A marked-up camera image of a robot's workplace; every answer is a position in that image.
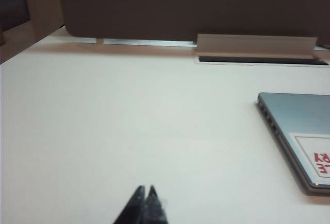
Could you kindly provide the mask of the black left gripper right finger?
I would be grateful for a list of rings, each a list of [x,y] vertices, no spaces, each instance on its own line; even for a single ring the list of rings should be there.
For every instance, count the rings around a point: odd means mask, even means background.
[[[153,185],[145,200],[145,223],[168,224],[166,213]]]

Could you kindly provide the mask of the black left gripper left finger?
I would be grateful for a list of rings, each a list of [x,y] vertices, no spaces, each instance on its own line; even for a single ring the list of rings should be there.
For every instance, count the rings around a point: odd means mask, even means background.
[[[138,186],[114,224],[141,223],[144,207],[145,186]]]

